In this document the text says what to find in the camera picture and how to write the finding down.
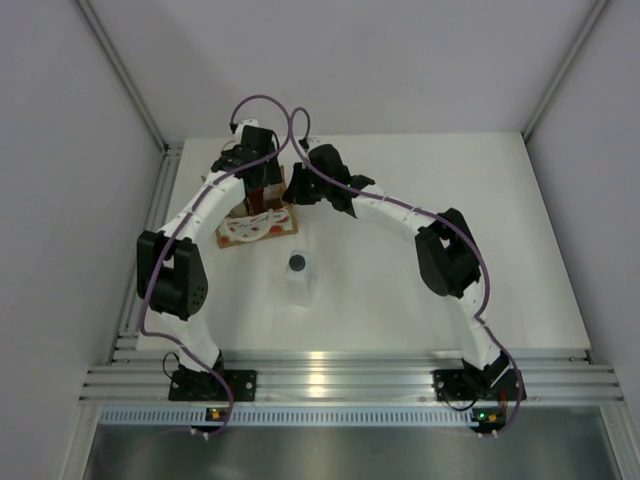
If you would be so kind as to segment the burlap watermelon canvas bag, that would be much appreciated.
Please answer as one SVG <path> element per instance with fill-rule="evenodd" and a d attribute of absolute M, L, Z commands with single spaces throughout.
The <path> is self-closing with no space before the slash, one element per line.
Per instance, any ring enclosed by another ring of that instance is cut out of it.
<path fill-rule="evenodd" d="M 220 249 L 298 233 L 293 205 L 282 199 L 287 185 L 284 179 L 285 170 L 283 167 L 280 170 L 281 183 L 263 188 L 268 207 L 266 212 L 249 216 L 245 198 L 220 223 L 216 229 L 216 240 Z"/>

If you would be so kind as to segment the white bottle grey cap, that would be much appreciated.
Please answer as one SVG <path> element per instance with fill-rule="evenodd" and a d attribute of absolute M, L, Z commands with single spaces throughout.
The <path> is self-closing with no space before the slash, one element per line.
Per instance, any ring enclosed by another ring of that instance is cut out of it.
<path fill-rule="evenodd" d="M 308 307 L 313 299 L 316 277 L 315 263 L 307 251 L 293 250 L 287 261 L 285 281 L 291 303 Z"/>

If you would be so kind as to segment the red liquid bottle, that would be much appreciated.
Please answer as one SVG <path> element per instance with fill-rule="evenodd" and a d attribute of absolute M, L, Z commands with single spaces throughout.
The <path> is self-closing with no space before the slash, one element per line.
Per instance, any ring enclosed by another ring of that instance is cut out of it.
<path fill-rule="evenodd" d="M 249 216 L 257 216 L 266 212 L 268 207 L 264 199 L 264 189 L 260 188 L 248 193 L 245 206 Z"/>

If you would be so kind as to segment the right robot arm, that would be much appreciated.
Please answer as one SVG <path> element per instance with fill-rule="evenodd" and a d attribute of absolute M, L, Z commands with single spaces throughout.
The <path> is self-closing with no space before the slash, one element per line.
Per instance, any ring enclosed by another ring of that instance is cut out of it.
<path fill-rule="evenodd" d="M 511 379 L 516 401 L 525 398 L 522 374 L 513 356 L 488 327 L 484 312 L 490 295 L 488 269 L 462 213 L 450 208 L 427 212 L 399 200 L 364 175 L 353 175 L 330 144 L 295 142 L 299 155 L 285 199 L 296 205 L 321 200 L 357 220 L 395 233 L 416 248 L 420 277 L 435 295 L 459 308 L 456 331 L 462 347 L 458 370 L 434 374 L 439 400 L 504 400 L 504 378 Z"/>

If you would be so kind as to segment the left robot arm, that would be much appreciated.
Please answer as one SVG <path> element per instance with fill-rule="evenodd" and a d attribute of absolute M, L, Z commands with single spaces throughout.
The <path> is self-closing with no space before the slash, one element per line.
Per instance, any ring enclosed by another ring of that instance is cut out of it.
<path fill-rule="evenodd" d="M 171 378 L 172 401 L 233 399 L 221 350 L 202 311 L 209 290 L 202 250 L 248 194 L 281 183 L 281 150 L 273 131 L 254 120 L 241 122 L 234 145 L 212 164 L 193 198 L 159 230 L 138 237 L 139 331 L 175 348 L 179 364 Z"/>

